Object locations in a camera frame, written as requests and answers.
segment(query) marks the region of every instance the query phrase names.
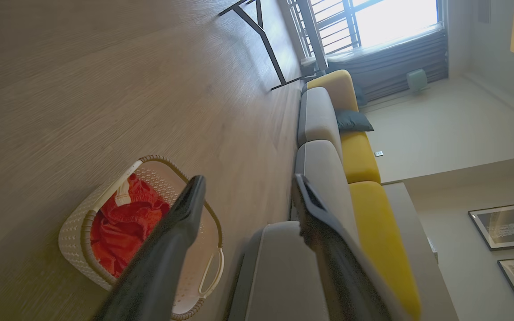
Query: teal pillow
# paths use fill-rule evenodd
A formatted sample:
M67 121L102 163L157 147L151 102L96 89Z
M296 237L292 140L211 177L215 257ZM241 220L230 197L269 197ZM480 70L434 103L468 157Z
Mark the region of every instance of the teal pillow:
M374 128L368 118L361 112L339 109L335 110L339 132L372 132Z

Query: laundry basket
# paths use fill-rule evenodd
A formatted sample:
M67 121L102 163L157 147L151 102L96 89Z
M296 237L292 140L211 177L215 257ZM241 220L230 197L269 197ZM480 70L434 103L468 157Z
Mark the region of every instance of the laundry basket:
M67 218L59 232L59 248L63 256L82 274L109 291L116 283L116 278L94 257L90 230L96 213L132 173L148 183L170 205L176 201L188 182L187 177L166 158L157 155L142 157L121 176L113 177L93 191ZM222 240L220 221L206 202L202 209L198 236L184 259L172 309L173 320L192 317L216 288L223 272ZM214 258L219 260L216 275L204 290L202 288Z

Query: red cloth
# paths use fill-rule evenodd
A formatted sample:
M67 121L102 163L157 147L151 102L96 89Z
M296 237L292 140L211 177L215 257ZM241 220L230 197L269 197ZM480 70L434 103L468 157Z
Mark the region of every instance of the red cloth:
M94 257L116 278L170 210L170 205L135 174L130 175L128 184L130 203L116 205L120 195L114 193L96 213L90 231Z

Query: woven basket rim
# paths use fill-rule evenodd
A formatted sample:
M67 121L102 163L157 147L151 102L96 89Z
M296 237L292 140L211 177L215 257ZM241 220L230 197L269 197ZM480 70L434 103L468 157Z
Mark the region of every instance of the woven basket rim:
M141 157L138 159L139 162L141 162L140 166L145 162L161 162L164 163L166 166L168 166L171 170L173 170L174 173L177 174L178 177L180 177L184 183L188 183L190 179L182 173L178 167L171 162L169 159L159 156L159 155L148 155L145 157ZM222 227L220 224L220 220L217 218L216 214L214 213L214 210L212 207L208 204L207 201L204 201L204 206L206 207L208 213L210 213L211 217L214 219L214 222L216 223L217 229L218 229L218 248L223 248L223 234L222 234ZM82 228L80 229L80 245L82 248L83 256L90 268L98 274L102 279L104 279L109 285L114 286L116 284L116 278L110 274L106 269L100 265L98 260L96 260L96 257L94 257L94 253L92 252L92 247L90 245L90 230L92 227L92 222L94 221L94 217L96 217L96 211L90 210L88 213L84 216ZM200 307L202 307L202 304L204 302L203 298L200 298L198 302L190 309L189 311L185 313L172 313L171 319L173 320L185 320L189 319L196 313Z

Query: curtain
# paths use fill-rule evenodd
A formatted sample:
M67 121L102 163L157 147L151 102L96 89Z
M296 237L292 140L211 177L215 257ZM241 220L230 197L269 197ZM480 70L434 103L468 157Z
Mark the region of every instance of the curtain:
M314 60L304 59L303 65ZM406 73L416 69L426 72L428 82L447 78L447 35L443 24L436 24L383 45L329 55L327 61L328 72L348 70L355 87L370 101L408 90Z

